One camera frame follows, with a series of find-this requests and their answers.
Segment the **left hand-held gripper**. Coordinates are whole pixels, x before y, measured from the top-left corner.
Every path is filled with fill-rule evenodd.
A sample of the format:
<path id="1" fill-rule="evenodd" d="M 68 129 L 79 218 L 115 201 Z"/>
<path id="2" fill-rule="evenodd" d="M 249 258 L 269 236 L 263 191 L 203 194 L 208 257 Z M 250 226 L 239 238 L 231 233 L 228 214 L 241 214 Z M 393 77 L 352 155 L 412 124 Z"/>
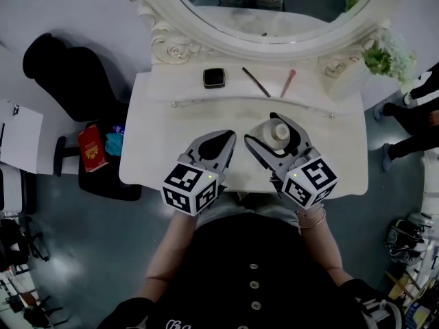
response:
<path id="1" fill-rule="evenodd" d="M 210 132 L 196 138 L 162 183 L 162 200 L 187 215 L 198 215 L 225 190 L 225 170 L 229 167 L 237 141 L 232 130 Z"/>

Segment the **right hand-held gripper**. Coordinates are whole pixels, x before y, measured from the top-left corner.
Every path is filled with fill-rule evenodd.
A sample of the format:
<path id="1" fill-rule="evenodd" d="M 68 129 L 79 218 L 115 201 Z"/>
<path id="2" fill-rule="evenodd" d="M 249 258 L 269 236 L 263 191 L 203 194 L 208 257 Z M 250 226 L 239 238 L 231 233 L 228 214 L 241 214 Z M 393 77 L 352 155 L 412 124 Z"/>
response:
<path id="1" fill-rule="evenodd" d="M 297 122 L 276 112 L 271 112 L 270 118 L 280 119 L 289 128 L 289 142 L 283 153 L 276 154 L 249 134 L 244 136 L 244 144 L 265 169 L 275 173 L 288 163 L 288 154 L 301 154 L 288 166 L 279 192 L 307 210 L 328 197 L 338 183 L 338 177 L 326 158 L 311 147 L 308 134 Z"/>

